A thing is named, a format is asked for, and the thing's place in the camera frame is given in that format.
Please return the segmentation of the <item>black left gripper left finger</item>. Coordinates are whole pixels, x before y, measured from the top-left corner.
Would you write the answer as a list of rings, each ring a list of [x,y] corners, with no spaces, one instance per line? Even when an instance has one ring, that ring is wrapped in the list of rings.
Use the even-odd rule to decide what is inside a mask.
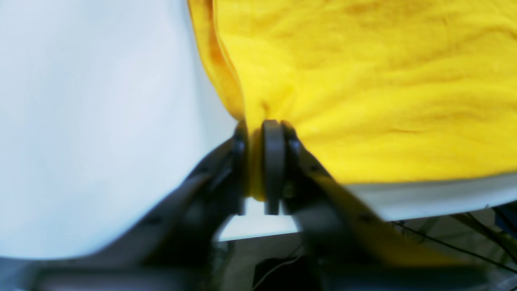
[[[207,154],[172,193],[98,252],[40,268],[26,291],[205,291],[212,242],[244,215],[248,128]]]

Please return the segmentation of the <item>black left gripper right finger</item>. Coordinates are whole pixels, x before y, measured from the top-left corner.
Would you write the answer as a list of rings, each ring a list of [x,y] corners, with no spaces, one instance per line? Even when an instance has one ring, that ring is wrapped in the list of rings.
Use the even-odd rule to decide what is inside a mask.
[[[288,122],[286,211],[301,228],[323,291],[487,291],[483,269],[404,238],[325,170]]]

